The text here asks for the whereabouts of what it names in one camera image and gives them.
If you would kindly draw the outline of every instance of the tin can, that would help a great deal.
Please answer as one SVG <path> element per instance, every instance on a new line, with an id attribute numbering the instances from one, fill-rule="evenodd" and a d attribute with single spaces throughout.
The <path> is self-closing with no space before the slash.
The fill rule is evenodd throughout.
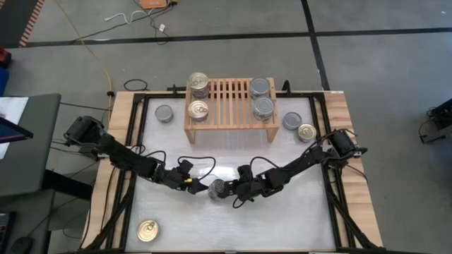
<path id="1" fill-rule="evenodd" d="M 189 105 L 189 116 L 194 121 L 202 122 L 207 119 L 209 108 L 203 101 L 194 101 Z"/>
<path id="2" fill-rule="evenodd" d="M 269 120 L 275 111 L 273 100 L 267 96 L 258 97 L 254 100 L 253 115 L 259 121 Z"/>
<path id="3" fill-rule="evenodd" d="M 289 131 L 297 130 L 302 125 L 302 117 L 295 112 L 289 112 L 284 116 L 282 124 Z"/>
<path id="4" fill-rule="evenodd" d="M 225 190 L 225 182 L 221 179 L 216 179 L 209 185 L 209 189 L 207 189 L 207 195 L 212 200 L 219 200 L 220 193 Z"/>
<path id="5" fill-rule="evenodd" d="M 265 78 L 254 78 L 251 81 L 249 94 L 251 98 L 256 99 L 260 96 L 268 96 L 270 91 L 270 83 Z"/>
<path id="6" fill-rule="evenodd" d="M 303 142 L 313 140 L 317 135 L 317 130 L 310 124 L 302 124 L 298 127 L 298 138 Z"/>
<path id="7" fill-rule="evenodd" d="M 157 120 L 161 123 L 169 123 L 173 116 L 172 109 L 168 105 L 160 105 L 155 110 L 155 117 L 157 117 Z"/>
<path id="8" fill-rule="evenodd" d="M 209 78 L 206 74 L 200 72 L 192 73 L 186 82 L 195 98 L 204 99 L 209 96 Z"/>
<path id="9" fill-rule="evenodd" d="M 157 238 L 159 233 L 160 227 L 158 223 L 151 219 L 141 222 L 136 230 L 138 239 L 142 240 L 143 242 L 150 242 L 154 240 L 155 238 Z"/>

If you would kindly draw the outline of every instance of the wooden shelf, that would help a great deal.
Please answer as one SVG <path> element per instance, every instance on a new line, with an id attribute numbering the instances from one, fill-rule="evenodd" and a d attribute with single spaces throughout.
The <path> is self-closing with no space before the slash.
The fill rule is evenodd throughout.
<path id="1" fill-rule="evenodd" d="M 249 84 L 253 78 L 210 78 L 210 93 L 205 99 L 191 96 L 186 87 L 184 130 L 190 143 L 195 142 L 196 131 L 204 130 L 267 130 L 268 142 L 273 142 L 280 127 L 278 105 L 276 103 L 275 82 L 270 83 L 270 98 L 275 103 L 273 116 L 267 121 L 254 118 L 253 100 L 249 94 Z M 208 105 L 208 118 L 203 122 L 193 121 L 188 113 L 190 103 L 201 100 Z"/>

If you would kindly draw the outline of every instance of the monitor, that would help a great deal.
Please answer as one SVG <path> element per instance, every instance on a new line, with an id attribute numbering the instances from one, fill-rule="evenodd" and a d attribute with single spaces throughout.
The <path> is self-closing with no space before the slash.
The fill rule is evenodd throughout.
<path id="1" fill-rule="evenodd" d="M 33 133 L 0 117 L 0 144 L 33 138 Z"/>

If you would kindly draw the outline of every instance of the gold can lid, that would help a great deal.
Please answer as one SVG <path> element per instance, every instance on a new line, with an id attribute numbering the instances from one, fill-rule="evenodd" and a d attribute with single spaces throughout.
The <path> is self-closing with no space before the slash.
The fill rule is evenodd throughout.
<path id="1" fill-rule="evenodd" d="M 298 127 L 298 136 L 304 140 L 311 140 L 317 135 L 317 130 L 310 124 L 302 124 Z"/>
<path id="2" fill-rule="evenodd" d="M 201 90 L 207 86 L 209 83 L 209 78 L 205 73 L 192 73 L 187 80 L 190 88 L 193 90 Z"/>
<path id="3" fill-rule="evenodd" d="M 138 238 L 144 242 L 149 242 L 154 240 L 159 233 L 160 229 L 158 223 L 151 219 L 145 220 L 138 225 L 136 234 Z"/>
<path id="4" fill-rule="evenodd" d="M 202 119 L 209 112 L 207 104 L 203 101 L 194 101 L 189 105 L 189 115 L 194 119 Z"/>

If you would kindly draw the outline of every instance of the white cable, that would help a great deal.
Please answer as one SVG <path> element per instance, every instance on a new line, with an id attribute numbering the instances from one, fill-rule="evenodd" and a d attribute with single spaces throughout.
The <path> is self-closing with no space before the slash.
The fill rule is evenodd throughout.
<path id="1" fill-rule="evenodd" d="M 109 17 L 109 18 L 104 18 L 104 20 L 105 20 L 105 22 L 108 22 L 108 21 L 110 21 L 111 19 L 116 18 L 117 16 L 122 15 L 122 16 L 124 17 L 124 20 L 126 21 L 126 23 L 130 25 L 130 24 L 132 24 L 132 22 L 133 22 L 133 15 L 134 15 L 135 13 L 144 13 L 144 14 L 146 14 L 147 16 L 149 16 L 150 13 L 151 13 L 152 11 L 154 11 L 154 9 L 151 9 L 148 13 L 146 13 L 145 11 L 134 11 L 134 12 L 130 15 L 130 22 L 127 21 L 126 14 L 124 14 L 124 13 L 118 13 L 118 14 L 116 14 L 116 15 L 113 15 L 113 16 Z"/>

